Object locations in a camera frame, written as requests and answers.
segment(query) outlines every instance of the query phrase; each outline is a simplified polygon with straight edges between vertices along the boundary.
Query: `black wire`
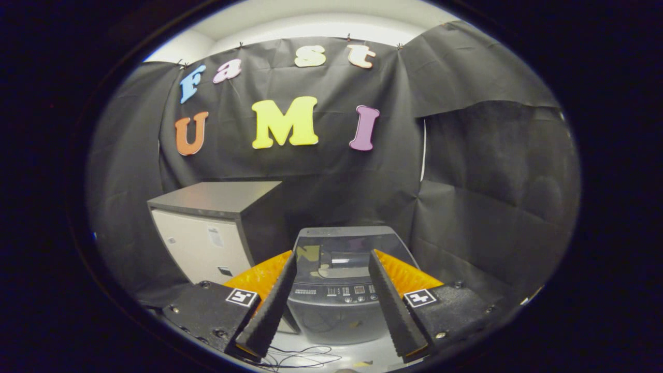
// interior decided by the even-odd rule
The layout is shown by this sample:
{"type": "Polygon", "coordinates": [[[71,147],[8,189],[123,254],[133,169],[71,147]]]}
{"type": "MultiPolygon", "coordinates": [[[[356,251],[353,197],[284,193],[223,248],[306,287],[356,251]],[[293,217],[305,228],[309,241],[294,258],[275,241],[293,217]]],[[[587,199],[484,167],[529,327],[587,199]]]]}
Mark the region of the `black wire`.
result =
{"type": "Polygon", "coordinates": [[[299,351],[287,351],[287,350],[281,350],[280,348],[277,348],[277,347],[274,347],[274,346],[270,346],[270,348],[273,348],[273,349],[275,349],[275,350],[277,350],[277,351],[281,351],[281,352],[283,352],[283,353],[294,352],[294,354],[291,354],[291,355],[289,355],[289,356],[286,355],[286,357],[283,358],[281,361],[278,361],[274,356],[272,356],[272,355],[270,355],[270,354],[267,354],[270,358],[272,358],[272,359],[274,360],[274,362],[276,362],[276,364],[271,364],[271,363],[270,363],[270,364],[266,364],[266,363],[261,363],[261,362],[254,362],[254,361],[252,361],[252,360],[248,360],[248,359],[245,359],[245,358],[243,358],[243,360],[244,360],[245,362],[251,364],[251,365],[254,365],[254,366],[262,366],[262,367],[265,367],[265,368],[271,368],[270,370],[271,370],[272,372],[278,372],[278,369],[279,369],[279,368],[312,368],[312,367],[314,367],[314,366],[324,366],[324,365],[327,364],[327,363],[335,362],[335,361],[341,360],[341,359],[343,358],[342,356],[338,356],[338,355],[334,355],[334,354],[329,354],[328,352],[330,352],[330,351],[332,350],[332,348],[329,347],[329,346],[311,346],[311,347],[308,347],[308,348],[305,348],[305,349],[303,349],[303,350],[299,350],[299,351]],[[309,355],[309,356],[327,355],[327,356],[333,356],[333,357],[336,357],[336,359],[334,359],[334,360],[329,360],[329,361],[325,361],[325,362],[319,362],[319,361],[317,361],[317,360],[313,360],[313,359],[308,358],[308,357],[306,357],[306,356],[301,356],[301,355],[300,355],[300,354],[306,354],[306,353],[307,353],[306,351],[307,351],[307,350],[310,350],[311,348],[328,348],[328,350],[325,351],[325,352],[311,351],[311,352],[309,352],[309,353],[311,354],[311,355],[309,355]],[[294,357],[303,358],[303,359],[306,359],[306,360],[311,360],[311,361],[316,362],[317,364],[311,364],[311,365],[299,365],[299,366],[282,365],[283,362],[284,362],[285,360],[287,360],[287,359],[289,359],[289,358],[294,358],[294,357]]]}

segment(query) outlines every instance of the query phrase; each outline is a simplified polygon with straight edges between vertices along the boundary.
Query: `washing machine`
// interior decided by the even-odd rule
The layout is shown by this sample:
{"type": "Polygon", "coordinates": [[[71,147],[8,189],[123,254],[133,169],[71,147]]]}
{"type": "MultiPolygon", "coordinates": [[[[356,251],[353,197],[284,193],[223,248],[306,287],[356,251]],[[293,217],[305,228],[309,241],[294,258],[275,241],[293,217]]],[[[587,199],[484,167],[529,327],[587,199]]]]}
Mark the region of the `washing machine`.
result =
{"type": "Polygon", "coordinates": [[[309,342],[357,344],[389,333],[368,270],[373,249],[418,268],[403,241],[387,226],[300,231],[288,308],[309,342]]]}

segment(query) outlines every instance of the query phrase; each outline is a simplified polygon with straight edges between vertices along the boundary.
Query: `label sticker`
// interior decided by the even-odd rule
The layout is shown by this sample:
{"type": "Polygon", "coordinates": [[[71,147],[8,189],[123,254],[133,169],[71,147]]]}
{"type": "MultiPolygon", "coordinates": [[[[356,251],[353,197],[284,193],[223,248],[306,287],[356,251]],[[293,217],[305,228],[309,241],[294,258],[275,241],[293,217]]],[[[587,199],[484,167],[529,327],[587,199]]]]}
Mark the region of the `label sticker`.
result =
{"type": "Polygon", "coordinates": [[[244,307],[250,307],[257,295],[258,293],[254,293],[253,291],[234,289],[225,300],[244,307]]]}
{"type": "Polygon", "coordinates": [[[214,228],[213,226],[208,226],[208,234],[210,236],[210,242],[214,244],[214,246],[223,247],[223,240],[221,239],[221,234],[219,234],[219,230],[217,228],[214,228]]]}
{"type": "Polygon", "coordinates": [[[405,299],[408,300],[412,308],[420,307],[437,301],[435,297],[426,289],[405,293],[405,299]]]}

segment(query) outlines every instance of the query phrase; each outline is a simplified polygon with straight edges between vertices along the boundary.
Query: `white ceiling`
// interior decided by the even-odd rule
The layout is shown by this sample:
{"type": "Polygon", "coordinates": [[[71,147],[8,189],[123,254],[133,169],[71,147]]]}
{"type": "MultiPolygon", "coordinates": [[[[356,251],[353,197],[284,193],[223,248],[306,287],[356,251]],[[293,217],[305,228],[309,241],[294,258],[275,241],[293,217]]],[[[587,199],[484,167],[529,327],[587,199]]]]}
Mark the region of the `white ceiling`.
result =
{"type": "Polygon", "coordinates": [[[251,27],[315,13],[354,13],[431,29],[457,17],[421,0],[246,0],[206,18],[192,30],[219,40],[251,27]]]}

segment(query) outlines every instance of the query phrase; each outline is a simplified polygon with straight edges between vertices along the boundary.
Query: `cable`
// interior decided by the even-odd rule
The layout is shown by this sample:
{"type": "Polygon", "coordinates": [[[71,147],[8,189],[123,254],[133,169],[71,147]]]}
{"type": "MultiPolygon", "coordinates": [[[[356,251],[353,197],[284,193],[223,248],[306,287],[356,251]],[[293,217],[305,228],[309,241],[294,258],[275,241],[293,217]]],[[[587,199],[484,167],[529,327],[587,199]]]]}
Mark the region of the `cable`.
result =
{"type": "Polygon", "coordinates": [[[281,350],[280,348],[277,348],[277,347],[274,347],[274,346],[270,346],[270,348],[273,348],[273,349],[276,350],[276,351],[280,351],[280,352],[272,352],[274,355],[277,355],[277,356],[280,355],[280,356],[285,356],[285,357],[284,357],[283,359],[281,359],[281,361],[278,361],[278,360],[277,360],[272,354],[269,354],[269,353],[268,353],[267,356],[268,356],[269,358],[271,358],[272,360],[274,360],[274,362],[275,362],[276,364],[271,364],[271,362],[269,362],[269,360],[267,360],[267,359],[265,359],[265,361],[267,361],[267,363],[265,363],[265,362],[254,362],[254,361],[252,361],[252,360],[245,359],[245,358],[242,358],[242,360],[244,360],[245,362],[247,362],[247,363],[249,363],[249,364],[251,364],[251,365],[253,365],[253,366],[264,367],[264,368],[266,368],[267,370],[270,370],[270,371],[272,371],[272,372],[276,372],[276,373],[278,373],[278,369],[279,369],[279,368],[313,368],[313,367],[321,367],[321,366],[324,366],[324,365],[327,364],[327,363],[335,362],[335,361],[340,360],[340,359],[343,358],[342,356],[338,356],[338,355],[334,355],[334,354],[329,354],[329,352],[332,350],[332,348],[329,347],[329,346],[311,346],[311,347],[308,347],[308,348],[305,348],[305,349],[303,349],[303,350],[299,350],[299,351],[287,351],[287,350],[281,350]],[[321,352],[321,351],[308,351],[308,350],[310,350],[310,349],[312,349],[312,348],[327,348],[328,350],[326,350],[326,351],[324,351],[324,352],[321,352]],[[329,360],[329,361],[325,361],[325,362],[320,362],[320,361],[318,361],[318,360],[314,360],[314,359],[311,359],[311,358],[310,358],[310,356],[316,356],[316,355],[327,355],[327,356],[330,356],[330,357],[335,357],[335,359],[333,359],[333,360],[329,360]],[[288,360],[289,358],[294,358],[294,357],[301,358],[301,359],[306,359],[306,360],[310,360],[310,361],[312,361],[312,362],[315,362],[315,364],[299,365],[299,366],[294,366],[294,365],[283,365],[283,362],[284,362],[285,360],[288,360]]]}

